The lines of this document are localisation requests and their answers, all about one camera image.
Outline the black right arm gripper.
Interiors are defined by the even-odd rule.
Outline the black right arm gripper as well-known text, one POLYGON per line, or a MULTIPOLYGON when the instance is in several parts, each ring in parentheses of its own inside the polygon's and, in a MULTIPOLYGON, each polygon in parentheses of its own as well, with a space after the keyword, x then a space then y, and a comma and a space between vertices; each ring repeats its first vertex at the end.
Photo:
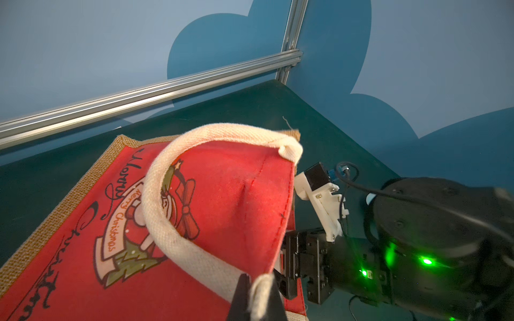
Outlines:
POLYGON ((335 290, 348 292, 367 304, 386 300, 386 272, 371 242, 338 237, 328 242, 323 230, 290 231, 282 243, 282 270, 275 271, 284 298, 295 299, 307 282, 307 300, 323 304, 335 290))

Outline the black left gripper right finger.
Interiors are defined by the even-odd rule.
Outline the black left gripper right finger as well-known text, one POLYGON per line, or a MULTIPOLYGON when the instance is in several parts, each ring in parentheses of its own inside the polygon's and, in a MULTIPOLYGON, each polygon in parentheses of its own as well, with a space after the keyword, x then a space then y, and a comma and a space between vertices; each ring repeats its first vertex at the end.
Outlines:
POLYGON ((266 309, 267 321, 288 321, 277 282, 272 280, 268 307, 266 309))

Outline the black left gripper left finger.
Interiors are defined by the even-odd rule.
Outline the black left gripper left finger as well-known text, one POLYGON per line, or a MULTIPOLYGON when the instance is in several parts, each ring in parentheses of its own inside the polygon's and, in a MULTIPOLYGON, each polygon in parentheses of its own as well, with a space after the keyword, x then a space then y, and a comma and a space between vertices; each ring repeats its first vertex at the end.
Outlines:
POLYGON ((236 290, 230 305, 226 321, 249 321, 248 299, 250 291, 250 276, 242 274, 236 286, 236 290))

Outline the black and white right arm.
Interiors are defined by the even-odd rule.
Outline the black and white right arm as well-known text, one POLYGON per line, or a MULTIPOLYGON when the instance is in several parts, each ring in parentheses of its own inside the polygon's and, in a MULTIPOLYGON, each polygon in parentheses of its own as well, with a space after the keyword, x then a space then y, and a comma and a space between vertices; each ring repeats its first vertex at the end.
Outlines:
POLYGON ((388 181, 368 204, 364 237, 286 234, 286 299, 322 304, 335 291, 441 320, 513 319, 513 197, 446 179, 388 181))

